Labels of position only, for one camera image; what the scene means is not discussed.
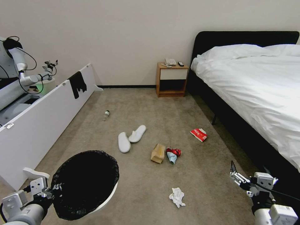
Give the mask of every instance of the black headboard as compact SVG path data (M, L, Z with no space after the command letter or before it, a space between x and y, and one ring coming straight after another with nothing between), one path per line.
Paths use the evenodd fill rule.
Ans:
M296 44L298 31L202 31L194 42L191 61L215 46L255 44L261 47L277 44Z

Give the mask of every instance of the white duvet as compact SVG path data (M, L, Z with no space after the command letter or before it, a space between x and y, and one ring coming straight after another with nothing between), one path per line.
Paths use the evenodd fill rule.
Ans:
M300 57L195 58L191 68L300 172Z

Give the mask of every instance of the blue face mask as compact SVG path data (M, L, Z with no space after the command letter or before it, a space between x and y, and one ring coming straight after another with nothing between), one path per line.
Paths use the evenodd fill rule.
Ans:
M167 152L167 156L169 158L170 163L172 162L173 164L175 164L176 159L177 159L177 155L175 155L171 152Z

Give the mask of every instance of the telephone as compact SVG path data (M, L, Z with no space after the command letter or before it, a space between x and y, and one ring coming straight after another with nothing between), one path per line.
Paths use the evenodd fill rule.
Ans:
M176 66L176 61L175 59L165 58L165 63L162 63L161 65L171 68L172 66Z
M169 66L176 66L175 59L165 58L165 63L166 63L166 65L169 65Z

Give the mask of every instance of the black towel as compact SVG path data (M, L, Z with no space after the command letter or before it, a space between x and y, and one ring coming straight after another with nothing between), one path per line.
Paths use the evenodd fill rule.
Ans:
M69 81L70 81L75 99L79 98L78 91L80 91L80 89L82 89L82 92L85 92L87 90L87 85L85 84L80 71L78 71L74 75L72 75L69 78Z

